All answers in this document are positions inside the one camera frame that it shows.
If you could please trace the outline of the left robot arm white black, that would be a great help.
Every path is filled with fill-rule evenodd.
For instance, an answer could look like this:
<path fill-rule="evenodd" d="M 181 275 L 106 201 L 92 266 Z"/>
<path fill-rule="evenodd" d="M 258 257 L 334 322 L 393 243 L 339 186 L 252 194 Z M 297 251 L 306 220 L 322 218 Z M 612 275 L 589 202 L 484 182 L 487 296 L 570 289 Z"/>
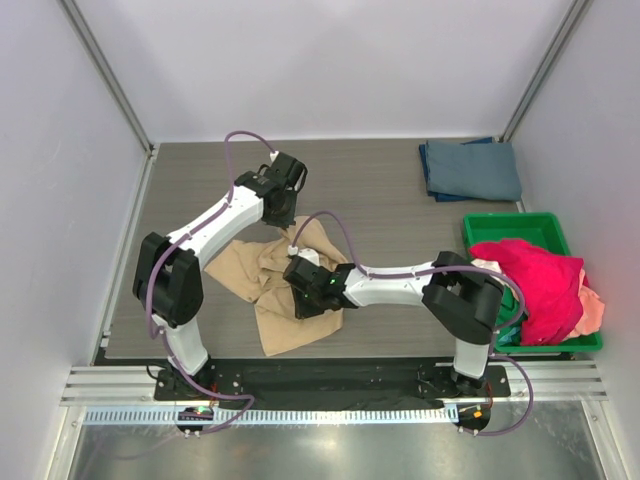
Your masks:
<path fill-rule="evenodd" d="M 298 193 L 308 169 L 283 152 L 270 153 L 270 162 L 232 181 L 228 192 L 185 226 L 167 234 L 148 234 L 142 241 L 133 282 L 149 336 L 160 338 L 169 369 L 178 374 L 177 387 L 188 398 L 212 391 L 197 314 L 204 301 L 204 267 L 245 228 L 262 221 L 285 229 L 294 224 Z"/>

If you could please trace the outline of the beige t shirt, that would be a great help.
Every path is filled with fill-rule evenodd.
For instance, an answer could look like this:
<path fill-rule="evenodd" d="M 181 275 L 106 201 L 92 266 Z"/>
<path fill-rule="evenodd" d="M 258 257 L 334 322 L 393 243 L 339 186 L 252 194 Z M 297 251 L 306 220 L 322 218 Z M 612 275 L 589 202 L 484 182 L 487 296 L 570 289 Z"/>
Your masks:
<path fill-rule="evenodd" d="M 298 216 L 295 224 L 268 243 L 231 241 L 209 262 L 204 271 L 223 287 L 254 305 L 256 323 L 265 355 L 275 356 L 322 340 L 344 324 L 341 310 L 328 311 L 308 319 L 295 316 L 290 285 L 283 279 L 289 264 L 288 247 L 310 248 L 319 254 L 320 264 L 329 269 L 347 258 L 332 244 L 319 220 Z"/>

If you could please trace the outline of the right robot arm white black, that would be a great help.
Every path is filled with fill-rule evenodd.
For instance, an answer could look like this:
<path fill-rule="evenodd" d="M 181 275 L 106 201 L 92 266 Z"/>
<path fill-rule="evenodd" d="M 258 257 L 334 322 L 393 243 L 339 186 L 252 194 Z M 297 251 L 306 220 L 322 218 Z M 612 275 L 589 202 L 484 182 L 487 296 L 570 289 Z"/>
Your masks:
<path fill-rule="evenodd" d="M 292 289 L 298 319 L 372 305 L 427 309 L 455 338 L 453 388 L 471 396 L 485 386 L 504 286 L 461 256 L 442 252 L 433 262 L 410 267 L 349 263 L 330 270 L 306 250 L 290 256 L 283 279 Z"/>

